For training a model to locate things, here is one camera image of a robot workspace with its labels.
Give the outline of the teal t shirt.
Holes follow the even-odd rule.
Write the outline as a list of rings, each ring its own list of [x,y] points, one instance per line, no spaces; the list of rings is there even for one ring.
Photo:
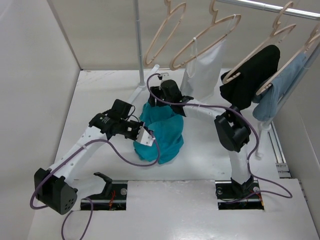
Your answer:
[[[183,117],[174,113],[168,105],[152,107],[146,102],[139,118],[149,130],[153,131],[160,150],[158,163],[162,165],[173,160],[184,144]]]

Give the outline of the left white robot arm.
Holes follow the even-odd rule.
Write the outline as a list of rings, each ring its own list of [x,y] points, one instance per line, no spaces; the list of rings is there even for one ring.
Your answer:
[[[60,215],[68,213],[77,199],[93,195],[107,198],[111,194],[112,179],[95,172],[88,179],[79,180],[77,174],[93,154],[111,137],[152,146],[154,139],[142,121],[129,119],[133,105],[116,99],[112,108],[96,114],[76,144],[48,169],[39,168],[34,174],[35,197]]]

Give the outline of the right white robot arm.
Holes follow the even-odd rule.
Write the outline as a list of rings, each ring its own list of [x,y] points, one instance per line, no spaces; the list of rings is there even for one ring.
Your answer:
[[[182,95],[177,83],[164,80],[159,86],[147,86],[150,93],[148,102],[152,107],[169,106],[174,113],[185,118],[194,118],[215,126],[220,144],[228,151],[231,164],[231,191],[234,198],[240,199],[250,193],[254,177],[248,169],[248,149],[251,128],[240,111],[232,106],[223,112],[218,106],[209,107]]]

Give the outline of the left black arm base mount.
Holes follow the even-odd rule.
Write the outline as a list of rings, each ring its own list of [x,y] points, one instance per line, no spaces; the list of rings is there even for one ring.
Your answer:
[[[100,192],[87,196],[93,203],[93,210],[125,211],[127,208],[128,182],[112,180],[100,172],[95,172],[93,175],[104,181],[103,189]]]

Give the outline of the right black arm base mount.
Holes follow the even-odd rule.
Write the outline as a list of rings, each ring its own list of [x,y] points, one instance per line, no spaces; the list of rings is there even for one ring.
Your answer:
[[[244,192],[236,192],[231,181],[216,181],[215,195],[219,210],[264,210],[264,203],[260,194],[252,194],[254,190],[260,190],[255,180]]]

